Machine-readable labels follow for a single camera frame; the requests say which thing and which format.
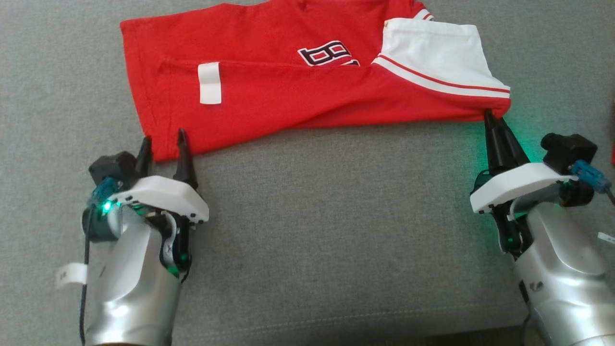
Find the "white label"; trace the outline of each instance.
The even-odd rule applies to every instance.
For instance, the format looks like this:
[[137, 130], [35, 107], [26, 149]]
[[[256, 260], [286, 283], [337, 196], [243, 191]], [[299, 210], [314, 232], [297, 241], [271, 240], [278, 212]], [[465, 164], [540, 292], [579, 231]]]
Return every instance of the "white label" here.
[[611, 244], [615, 244], [615, 238], [612, 236], [609, 236], [606, 233], [598, 232], [598, 239], [602, 239], [604, 241], [608, 241]]
[[69, 263], [56, 272], [55, 287], [57, 289], [71, 283], [80, 285], [87, 283], [87, 264]]
[[204, 105], [222, 103], [220, 84], [220, 63], [210, 62], [199, 65], [200, 102]]

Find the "red jersey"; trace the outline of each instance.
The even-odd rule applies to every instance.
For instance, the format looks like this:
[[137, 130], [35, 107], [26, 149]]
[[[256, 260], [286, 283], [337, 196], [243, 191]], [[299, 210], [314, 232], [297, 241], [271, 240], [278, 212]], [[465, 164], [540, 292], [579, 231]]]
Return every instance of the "red jersey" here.
[[289, 127], [502, 116], [476, 27], [412, 0], [270, 0], [121, 23], [129, 83], [156, 161], [177, 130], [203, 153]]

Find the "gray fabric surface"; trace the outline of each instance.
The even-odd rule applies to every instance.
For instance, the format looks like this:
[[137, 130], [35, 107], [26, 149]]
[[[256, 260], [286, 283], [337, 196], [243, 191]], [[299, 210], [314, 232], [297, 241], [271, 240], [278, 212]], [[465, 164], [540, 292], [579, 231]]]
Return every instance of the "gray fabric surface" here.
[[[615, 179], [612, 1], [426, 2], [436, 20], [478, 26], [533, 159], [546, 132], [578, 132]], [[141, 140], [119, 22], [213, 3], [0, 2], [1, 345], [79, 343], [79, 290], [56, 291], [53, 273], [82, 257], [87, 166]], [[195, 238], [174, 344], [343, 344], [520, 323], [511, 260], [469, 205], [484, 156], [481, 124], [421, 123], [285, 131], [198, 157], [212, 221]], [[604, 196], [573, 214], [594, 240], [613, 235]], [[595, 243], [613, 287], [615, 247]], [[108, 251], [93, 247], [92, 272]]]

